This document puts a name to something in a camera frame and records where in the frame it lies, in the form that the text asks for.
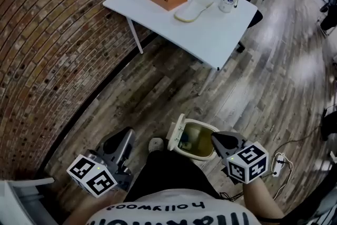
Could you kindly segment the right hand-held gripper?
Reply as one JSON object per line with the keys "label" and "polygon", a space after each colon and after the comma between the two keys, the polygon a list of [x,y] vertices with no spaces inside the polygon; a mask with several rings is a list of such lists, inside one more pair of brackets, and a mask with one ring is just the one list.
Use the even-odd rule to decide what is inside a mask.
{"label": "right hand-held gripper", "polygon": [[240,133],[214,132],[212,144],[224,164],[222,171],[234,184],[248,184],[268,170],[268,151],[258,142],[253,143]]}

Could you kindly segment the person's right forearm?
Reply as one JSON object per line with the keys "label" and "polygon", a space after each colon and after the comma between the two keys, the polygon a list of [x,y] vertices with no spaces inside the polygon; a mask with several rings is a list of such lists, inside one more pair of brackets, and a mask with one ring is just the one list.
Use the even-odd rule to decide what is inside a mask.
{"label": "person's right forearm", "polygon": [[245,207],[256,217],[267,219],[282,219],[284,213],[269,193],[261,178],[256,178],[248,184],[243,184]]}

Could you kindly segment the person's black trouser leg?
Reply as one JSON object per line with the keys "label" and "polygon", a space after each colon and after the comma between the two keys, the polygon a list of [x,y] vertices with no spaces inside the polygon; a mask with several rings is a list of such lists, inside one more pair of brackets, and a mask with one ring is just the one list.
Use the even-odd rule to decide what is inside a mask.
{"label": "person's black trouser leg", "polygon": [[124,201],[133,202],[169,189],[197,190],[215,199],[221,198],[203,171],[189,158],[174,151],[156,150],[149,153]]}

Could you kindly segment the person's white printed t-shirt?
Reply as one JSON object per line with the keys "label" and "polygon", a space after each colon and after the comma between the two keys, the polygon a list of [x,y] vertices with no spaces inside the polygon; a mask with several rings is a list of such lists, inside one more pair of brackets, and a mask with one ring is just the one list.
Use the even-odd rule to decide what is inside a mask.
{"label": "person's white printed t-shirt", "polygon": [[191,189],[170,189],[90,213],[65,225],[261,225],[245,207]]}

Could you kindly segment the white furniture piece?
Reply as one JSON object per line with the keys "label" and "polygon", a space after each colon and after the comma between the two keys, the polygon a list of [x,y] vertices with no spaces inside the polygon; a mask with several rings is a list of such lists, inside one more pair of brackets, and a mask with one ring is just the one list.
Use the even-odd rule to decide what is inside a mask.
{"label": "white furniture piece", "polygon": [[0,225],[58,225],[41,203],[39,185],[54,182],[38,180],[0,180]]}

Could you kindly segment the cream pedal trash bin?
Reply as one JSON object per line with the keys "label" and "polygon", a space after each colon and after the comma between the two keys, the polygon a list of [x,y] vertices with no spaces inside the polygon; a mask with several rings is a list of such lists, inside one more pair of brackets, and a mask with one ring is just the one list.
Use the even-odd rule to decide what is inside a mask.
{"label": "cream pedal trash bin", "polygon": [[177,146],[181,155],[198,161],[208,161],[216,156],[211,135],[219,129],[210,124],[183,117],[179,124]]}

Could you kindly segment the person's left forearm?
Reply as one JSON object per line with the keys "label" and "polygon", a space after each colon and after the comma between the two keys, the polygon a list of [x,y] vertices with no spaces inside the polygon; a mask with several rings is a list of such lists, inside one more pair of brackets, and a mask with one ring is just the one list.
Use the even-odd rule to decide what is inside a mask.
{"label": "person's left forearm", "polygon": [[123,202],[125,191],[109,190],[99,198],[89,196],[74,209],[63,225],[86,225],[92,215],[116,203]]}

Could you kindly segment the person's grey shoe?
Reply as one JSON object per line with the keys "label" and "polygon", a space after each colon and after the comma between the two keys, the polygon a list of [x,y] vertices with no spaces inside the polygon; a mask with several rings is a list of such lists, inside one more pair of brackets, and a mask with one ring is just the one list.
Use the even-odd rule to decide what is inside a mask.
{"label": "person's grey shoe", "polygon": [[151,138],[148,144],[148,152],[152,153],[154,151],[163,151],[165,148],[165,143],[162,138],[154,137]]}

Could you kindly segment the black floor stand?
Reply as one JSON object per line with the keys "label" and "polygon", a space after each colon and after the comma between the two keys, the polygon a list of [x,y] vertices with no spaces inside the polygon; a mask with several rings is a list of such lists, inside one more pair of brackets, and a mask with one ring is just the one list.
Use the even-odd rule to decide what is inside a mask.
{"label": "black floor stand", "polygon": [[[328,109],[331,107],[334,111],[328,114]],[[330,134],[337,133],[337,103],[324,108],[320,131],[323,141],[327,141]]]}

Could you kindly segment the white table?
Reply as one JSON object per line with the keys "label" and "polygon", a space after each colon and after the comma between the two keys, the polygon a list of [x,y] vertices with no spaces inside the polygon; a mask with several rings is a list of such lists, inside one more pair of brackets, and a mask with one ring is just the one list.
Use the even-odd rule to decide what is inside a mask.
{"label": "white table", "polygon": [[214,74],[220,70],[245,33],[257,7],[239,0],[237,8],[223,13],[219,0],[207,8],[198,19],[183,23],[174,18],[176,10],[166,11],[150,0],[105,0],[103,6],[126,17],[137,47],[141,47],[134,22],[152,30],[211,69],[199,92],[203,93]]}

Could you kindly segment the white power strip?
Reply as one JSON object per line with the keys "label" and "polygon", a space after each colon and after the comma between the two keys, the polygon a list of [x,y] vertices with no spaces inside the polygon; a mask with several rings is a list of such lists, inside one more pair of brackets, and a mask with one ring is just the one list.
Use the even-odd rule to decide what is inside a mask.
{"label": "white power strip", "polygon": [[284,153],[277,152],[273,157],[271,165],[272,176],[278,177],[285,164],[286,164],[286,157]]}

